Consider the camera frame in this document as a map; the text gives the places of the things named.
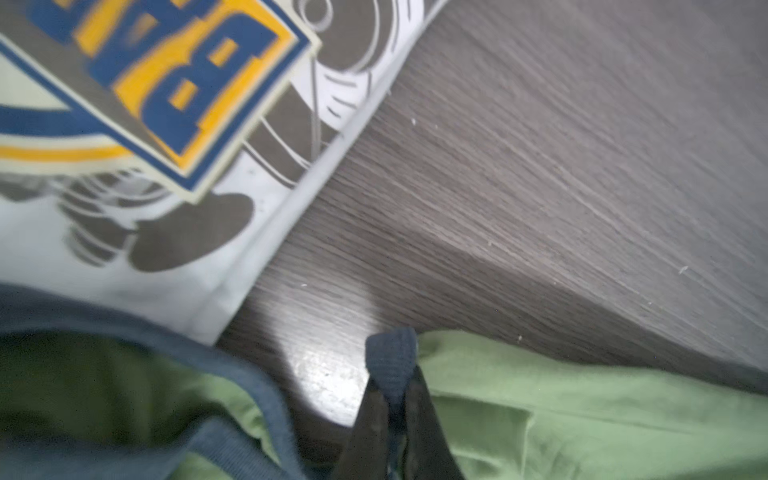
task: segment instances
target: blue stripe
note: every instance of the blue stripe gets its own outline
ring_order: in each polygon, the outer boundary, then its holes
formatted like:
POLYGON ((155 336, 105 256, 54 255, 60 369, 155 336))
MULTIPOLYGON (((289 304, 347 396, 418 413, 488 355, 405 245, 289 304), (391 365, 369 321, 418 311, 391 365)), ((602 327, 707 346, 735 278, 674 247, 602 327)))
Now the blue stripe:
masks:
POLYGON ((243 107, 237 112, 234 118, 230 121, 227 128, 225 128, 221 132, 221 134, 219 135, 214 145, 209 149, 208 154, 205 157, 203 157, 203 159, 200 161, 200 163, 197 164, 195 169, 192 170, 189 177, 179 175, 179 173, 171 170, 171 168, 167 166, 163 161, 160 161, 157 158, 153 157, 152 154, 145 151, 142 147, 136 145, 133 141, 131 141, 121 132, 116 131, 113 128, 109 127, 108 125, 100 122, 95 116, 89 114, 79 103, 77 103, 74 99, 67 96, 66 93, 64 93, 59 87, 57 87, 55 84, 50 82, 46 77, 42 76, 38 71, 36 71, 33 67, 31 67, 26 62, 24 62, 24 60, 22 60, 18 55, 16 55, 16 53, 14 53, 10 48, 3 45, 1 42, 0 42, 0 53, 4 54, 6 57, 8 57, 9 60, 11 60, 17 66, 19 66, 20 69, 23 70, 26 74, 34 78, 38 83, 40 83, 43 87, 45 87, 51 93, 59 97, 64 103, 66 103, 72 109, 75 115, 79 117, 81 114, 88 114, 93 118, 94 122, 98 122, 99 131, 112 136, 118 143, 131 149, 136 155, 146 160, 150 165, 152 165, 154 168, 160 171, 163 175, 171 179, 173 182, 175 182, 177 185, 179 185, 183 189, 192 191, 197 186, 197 184, 203 180, 203 177, 208 173, 208 171, 213 166, 215 160, 218 157, 218 154, 228 143, 230 143, 230 141, 232 140, 232 136, 234 136, 235 132, 240 128, 241 124, 245 121, 247 116, 257 106, 259 101, 261 101, 264 95, 266 95, 269 92, 269 90, 274 86, 275 82, 280 77, 280 75, 286 69, 288 69, 288 67, 296 60, 296 58, 299 57, 299 55, 301 55, 302 52, 304 52, 304 50, 306 50, 306 48, 310 44, 310 40, 307 38, 307 36, 304 35, 303 32, 301 32, 301 30, 296 26, 296 24, 293 23, 293 21, 288 17, 288 15, 286 15, 285 12, 283 12, 282 9, 280 9, 280 7, 275 5, 275 3, 272 0, 262 0, 262 3, 265 4, 267 8, 271 9, 275 15, 280 17, 280 19, 286 25, 288 25, 288 28, 290 29, 290 31, 294 33, 294 35, 298 38, 299 41, 296 43, 296 45, 293 46, 293 48, 288 52, 288 54, 283 58, 283 60, 281 60, 280 63, 267 75, 267 77, 264 79, 261 86, 258 89, 256 89, 253 95, 251 95, 251 97, 248 98, 248 100, 243 104, 243 107))
POLYGON ((0 133, 30 137, 68 137, 98 132, 97 126, 69 110, 28 110, 0 105, 0 133))

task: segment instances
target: graphic print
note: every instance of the graphic print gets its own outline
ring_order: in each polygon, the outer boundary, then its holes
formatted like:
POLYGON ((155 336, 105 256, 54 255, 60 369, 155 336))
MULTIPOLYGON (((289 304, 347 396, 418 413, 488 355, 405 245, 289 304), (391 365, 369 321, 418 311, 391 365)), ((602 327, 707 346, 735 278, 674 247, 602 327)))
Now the graphic print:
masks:
POLYGON ((0 14, 0 52, 46 104, 4 104, 0 167, 138 167, 188 200, 317 46, 273 0, 17 0, 0 14))

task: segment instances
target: green fabric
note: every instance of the green fabric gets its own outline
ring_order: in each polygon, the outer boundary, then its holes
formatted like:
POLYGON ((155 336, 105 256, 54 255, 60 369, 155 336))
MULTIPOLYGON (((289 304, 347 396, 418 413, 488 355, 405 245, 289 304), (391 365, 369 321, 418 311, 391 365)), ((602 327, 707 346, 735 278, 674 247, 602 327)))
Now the green fabric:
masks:
POLYGON ((768 478, 768 397, 461 332, 421 335, 419 365, 467 480, 768 478))
MULTIPOLYGON (((239 386, 140 347, 77 333, 12 336, 0 339, 0 366, 2 432, 152 446, 219 414, 277 461, 261 411, 239 386)), ((189 454, 173 478, 229 477, 189 454)))

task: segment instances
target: blue border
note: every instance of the blue border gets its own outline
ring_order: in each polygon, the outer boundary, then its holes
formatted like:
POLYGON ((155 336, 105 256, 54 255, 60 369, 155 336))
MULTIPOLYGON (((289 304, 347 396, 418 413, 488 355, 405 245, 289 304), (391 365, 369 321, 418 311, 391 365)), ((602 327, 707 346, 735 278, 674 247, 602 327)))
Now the blue border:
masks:
POLYGON ((283 12, 283 10, 280 7, 275 5, 273 0, 261 0, 261 2, 269 10, 271 10, 273 14, 277 15, 280 18, 280 20, 283 21, 283 23, 285 23, 288 26, 288 29, 296 35, 298 42, 285 55, 283 60, 281 60, 280 63, 277 64, 277 66, 272 69, 272 71, 267 75, 267 77, 264 78, 261 86, 259 86, 258 89, 256 89, 253 95, 251 95, 250 98, 246 100, 246 102, 243 104, 243 107, 240 109, 240 111, 237 112, 237 114, 232 118, 232 120, 230 120, 230 123, 227 126, 227 128, 225 128, 224 131, 222 131, 219 134, 219 137, 216 140, 216 142, 210 147, 210 149, 208 150, 208 153, 205 155, 205 157, 203 157, 200 163, 198 163, 197 166, 194 168, 194 170, 192 170, 189 177, 184 177, 182 175, 179 175, 177 172, 171 170, 166 164, 159 161, 157 158, 153 157, 149 152, 144 151, 143 148, 138 147, 132 141, 127 139, 123 134, 112 129, 111 127, 109 127, 108 125, 100 121, 90 112, 85 110, 75 99, 67 96, 67 94, 64 93, 60 88, 58 88, 55 84, 51 83, 48 79, 43 77, 31 65, 28 65, 26 62, 24 62, 22 58, 16 55, 16 53, 14 53, 6 45, 3 45, 1 42, 0 42, 0 52, 6 55, 8 59, 13 61, 15 64, 17 64, 17 66, 19 66, 26 74, 33 77, 37 82, 42 84, 47 90, 55 94, 64 103, 66 103, 69 107, 71 107, 75 115, 81 116, 81 114, 86 114, 89 117, 93 118, 94 121, 98 123, 98 125, 100 126, 100 128, 98 129, 99 132, 111 135, 120 144, 122 144, 124 147, 128 147, 136 155, 145 159, 150 165, 152 165, 155 169, 160 171, 166 177, 173 180, 177 185, 179 185, 180 187, 182 187, 187 191, 192 191, 197 186, 197 184, 200 183, 200 181, 202 180, 202 177, 213 166, 214 161, 216 160, 216 157, 221 152, 221 150, 223 150, 224 147, 226 147, 227 144, 230 143, 232 136, 234 136, 235 131, 241 126, 245 118, 253 111, 253 109, 256 107, 259 101, 261 101, 261 99, 266 95, 266 93, 274 86, 274 84, 277 82, 277 79, 283 74, 283 72, 286 69, 288 69, 288 67, 296 60, 296 58, 299 55, 301 55, 306 50, 307 46, 309 46, 310 44, 309 38, 307 38, 307 36, 304 35, 301 29, 299 29, 299 27, 295 23, 293 23, 293 21, 288 17, 288 15, 286 15, 285 12, 283 12))

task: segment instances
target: wood grain surface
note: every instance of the wood grain surface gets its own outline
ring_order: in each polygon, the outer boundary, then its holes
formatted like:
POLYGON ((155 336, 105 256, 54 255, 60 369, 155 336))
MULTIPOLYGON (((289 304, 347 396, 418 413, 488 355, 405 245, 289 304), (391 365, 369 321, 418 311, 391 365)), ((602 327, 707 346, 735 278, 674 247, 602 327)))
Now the wood grain surface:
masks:
POLYGON ((453 0, 220 346, 331 456, 394 326, 768 392, 767 19, 453 0))

